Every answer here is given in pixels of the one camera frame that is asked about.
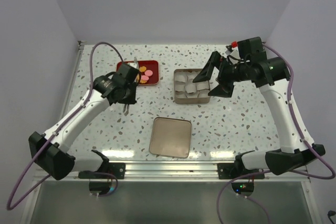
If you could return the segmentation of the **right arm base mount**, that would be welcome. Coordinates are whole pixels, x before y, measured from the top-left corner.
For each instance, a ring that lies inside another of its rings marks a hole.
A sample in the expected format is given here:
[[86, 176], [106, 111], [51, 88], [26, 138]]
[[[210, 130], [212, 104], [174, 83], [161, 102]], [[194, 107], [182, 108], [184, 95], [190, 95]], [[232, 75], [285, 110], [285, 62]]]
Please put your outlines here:
[[258, 173], [258, 169], [246, 169], [243, 165], [241, 155], [235, 157], [232, 163], [217, 163], [217, 173], [219, 179], [234, 179], [239, 176]]

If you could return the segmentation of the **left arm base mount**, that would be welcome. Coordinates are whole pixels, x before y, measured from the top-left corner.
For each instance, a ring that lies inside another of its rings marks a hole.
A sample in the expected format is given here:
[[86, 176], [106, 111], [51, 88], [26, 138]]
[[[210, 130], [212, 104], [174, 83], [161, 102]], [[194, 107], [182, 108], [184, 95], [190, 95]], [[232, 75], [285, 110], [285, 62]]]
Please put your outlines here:
[[110, 179], [109, 175], [116, 179], [124, 179], [125, 170], [125, 163], [111, 163], [98, 150], [91, 150], [88, 156], [78, 158], [73, 168], [74, 172], [78, 172], [80, 179]]

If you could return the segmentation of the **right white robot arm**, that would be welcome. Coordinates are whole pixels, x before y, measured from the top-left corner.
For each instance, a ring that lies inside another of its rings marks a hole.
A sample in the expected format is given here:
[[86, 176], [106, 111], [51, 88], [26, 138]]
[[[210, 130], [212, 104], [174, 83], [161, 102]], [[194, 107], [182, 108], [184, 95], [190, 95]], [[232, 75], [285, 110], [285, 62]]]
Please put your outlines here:
[[291, 172], [325, 154], [308, 133], [292, 94], [292, 75], [284, 59], [268, 58], [260, 37], [236, 43], [240, 60], [230, 63], [219, 52], [212, 52], [194, 83], [210, 80], [218, 69], [218, 85], [208, 95], [230, 98], [236, 82], [251, 81], [267, 102], [278, 132], [280, 148], [273, 151], [249, 151], [235, 157], [233, 177], [246, 178], [252, 172], [266, 169], [275, 175]]

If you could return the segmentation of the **metal tongs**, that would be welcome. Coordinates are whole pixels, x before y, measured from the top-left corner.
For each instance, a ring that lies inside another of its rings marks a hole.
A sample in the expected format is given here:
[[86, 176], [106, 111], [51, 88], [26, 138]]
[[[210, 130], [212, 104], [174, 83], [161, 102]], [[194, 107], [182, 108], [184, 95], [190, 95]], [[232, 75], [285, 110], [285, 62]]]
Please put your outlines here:
[[124, 107], [123, 107], [123, 113], [124, 113], [125, 116], [127, 116], [129, 114], [129, 107], [130, 107], [129, 104], [125, 104]]

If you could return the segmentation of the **square cookie tin box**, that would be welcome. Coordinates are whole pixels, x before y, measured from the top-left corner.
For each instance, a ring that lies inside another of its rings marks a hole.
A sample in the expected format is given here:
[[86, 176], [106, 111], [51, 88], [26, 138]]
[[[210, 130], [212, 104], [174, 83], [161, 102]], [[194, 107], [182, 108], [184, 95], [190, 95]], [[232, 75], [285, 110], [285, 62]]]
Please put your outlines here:
[[210, 82], [194, 83], [193, 80], [201, 72], [201, 69], [175, 69], [174, 101], [179, 105], [207, 104], [210, 102]]

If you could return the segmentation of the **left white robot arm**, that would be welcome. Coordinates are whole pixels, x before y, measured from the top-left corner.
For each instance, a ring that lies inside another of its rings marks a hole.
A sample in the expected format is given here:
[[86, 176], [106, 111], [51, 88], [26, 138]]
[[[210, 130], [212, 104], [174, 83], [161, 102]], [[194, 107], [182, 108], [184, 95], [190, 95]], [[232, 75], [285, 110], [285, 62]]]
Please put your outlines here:
[[74, 157], [68, 151], [79, 134], [103, 111], [115, 103], [135, 104], [137, 80], [140, 79], [137, 63], [122, 63], [118, 70], [97, 77], [93, 88], [73, 109], [43, 134], [34, 132], [28, 139], [34, 163], [55, 180], [65, 178], [71, 172], [90, 171], [97, 178], [110, 172], [109, 159], [97, 150], [83, 158]]

